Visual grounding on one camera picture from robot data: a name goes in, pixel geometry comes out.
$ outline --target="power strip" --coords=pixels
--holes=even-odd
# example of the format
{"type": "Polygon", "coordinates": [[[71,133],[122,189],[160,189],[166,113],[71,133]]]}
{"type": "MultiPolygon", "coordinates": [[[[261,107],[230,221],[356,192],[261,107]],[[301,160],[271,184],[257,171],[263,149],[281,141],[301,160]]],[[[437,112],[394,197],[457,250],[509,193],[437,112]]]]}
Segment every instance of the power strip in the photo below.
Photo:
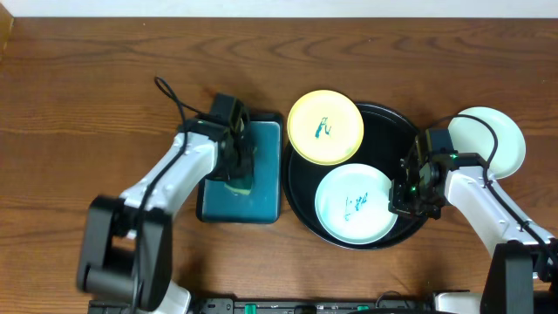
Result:
{"type": "MultiPolygon", "coordinates": [[[[432,304],[416,300],[382,299],[380,309],[432,311],[432,304]]],[[[331,301],[233,301],[229,298],[202,298],[193,302],[188,314],[349,314],[376,309],[376,302],[331,301]]],[[[87,314],[129,314],[129,305],[119,302],[90,301],[87,314]]]]}

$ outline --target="white plate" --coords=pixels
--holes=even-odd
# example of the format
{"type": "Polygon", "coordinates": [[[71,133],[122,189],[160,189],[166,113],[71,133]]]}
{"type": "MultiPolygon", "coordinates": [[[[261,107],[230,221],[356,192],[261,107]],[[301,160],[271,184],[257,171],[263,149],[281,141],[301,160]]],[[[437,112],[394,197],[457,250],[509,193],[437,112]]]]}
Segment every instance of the white plate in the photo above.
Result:
{"type": "Polygon", "coordinates": [[[349,164],[337,167],[316,191],[316,215],[336,239],[368,244],[385,236],[397,216],[388,211],[391,181],[374,167],[349,164]]]}
{"type": "MultiPolygon", "coordinates": [[[[487,107],[468,108],[459,114],[468,114],[484,120],[498,138],[498,150],[490,164],[496,179],[506,178],[521,167],[525,160],[526,146],[523,133],[506,114],[487,107]]],[[[448,127],[453,148],[460,153],[478,153],[485,160],[492,152],[494,140],[490,131],[469,118],[453,118],[448,127]]]]}

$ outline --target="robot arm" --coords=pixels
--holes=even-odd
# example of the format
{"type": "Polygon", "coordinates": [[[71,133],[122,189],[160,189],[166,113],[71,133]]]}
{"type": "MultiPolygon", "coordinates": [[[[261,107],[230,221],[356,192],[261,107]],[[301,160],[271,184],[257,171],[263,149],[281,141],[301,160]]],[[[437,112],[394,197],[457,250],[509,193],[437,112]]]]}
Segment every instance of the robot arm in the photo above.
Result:
{"type": "MultiPolygon", "coordinates": [[[[455,206],[469,221],[480,240],[493,255],[496,244],[507,243],[512,240],[525,245],[538,245],[539,243],[496,201],[494,196],[485,188],[482,177],[483,168],[461,167],[449,171],[446,177],[444,195],[447,201],[455,206]]],[[[529,227],[550,244],[554,236],[545,229],[536,225],[517,204],[504,192],[494,175],[490,172],[488,178],[493,182],[496,193],[521,217],[528,221],[529,227]]]]}
{"type": "Polygon", "coordinates": [[[141,181],[119,198],[100,195],[92,202],[78,288],[129,304],[136,293],[143,311],[186,313],[190,294],[171,282],[173,219],[200,180],[243,178],[246,182],[253,176],[253,163],[248,110],[235,98],[217,94],[211,112],[181,126],[167,154],[141,181]],[[180,154],[184,140],[186,149],[180,154]],[[153,192],[140,213],[150,184],[154,184],[153,192]],[[114,237],[135,238],[138,229],[143,235],[137,239],[139,254],[135,254],[138,247],[130,251],[113,245],[114,237]]]}
{"type": "Polygon", "coordinates": [[[471,223],[493,257],[482,296],[443,293],[436,296],[437,310],[533,313],[543,303],[551,304],[555,311],[555,237],[517,206],[489,169],[485,172],[487,164],[478,154],[455,151],[447,129],[428,129],[417,136],[401,166],[405,176],[392,181],[391,212],[438,219],[442,207],[453,205],[471,223]],[[534,294],[536,277],[552,283],[550,291],[534,294]]]}

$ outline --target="black tray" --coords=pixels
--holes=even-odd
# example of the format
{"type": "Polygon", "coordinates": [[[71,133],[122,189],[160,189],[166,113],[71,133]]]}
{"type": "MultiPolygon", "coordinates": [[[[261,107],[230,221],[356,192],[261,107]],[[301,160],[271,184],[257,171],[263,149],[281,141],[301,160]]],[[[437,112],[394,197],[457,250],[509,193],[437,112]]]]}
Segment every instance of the black tray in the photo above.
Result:
{"type": "Polygon", "coordinates": [[[417,232],[426,218],[398,217],[390,232],[369,244],[349,244],[337,240],[323,227],[316,216],[314,198],[323,177],[336,167],[349,163],[372,166],[388,178],[402,178],[399,160],[404,158],[419,130],[404,116],[390,108],[373,103],[357,103],[364,121],[363,142],[347,161],[335,166],[319,166],[305,160],[289,143],[282,157],[282,184],[287,201],[296,216],[312,232],[327,242],[347,249],[384,249],[402,242],[417,232]]]}

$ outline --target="wood grain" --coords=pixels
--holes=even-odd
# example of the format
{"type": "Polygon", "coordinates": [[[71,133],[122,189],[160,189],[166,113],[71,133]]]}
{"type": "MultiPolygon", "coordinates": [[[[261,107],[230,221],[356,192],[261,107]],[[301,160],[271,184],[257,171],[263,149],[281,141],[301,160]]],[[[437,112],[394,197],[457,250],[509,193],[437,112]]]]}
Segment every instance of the wood grain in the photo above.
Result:
{"type": "MultiPolygon", "coordinates": [[[[504,189],[558,233],[558,30],[552,20],[19,18],[0,64],[0,312],[85,313],[75,288],[89,202],[118,195],[166,152],[179,122],[164,77],[208,110],[216,92],[284,116],[329,88],[426,126],[469,106],[512,117],[527,158],[504,189]]],[[[490,256],[454,208],[377,252],[278,222],[174,225],[174,278],[243,298],[481,292],[490,256]]]]}

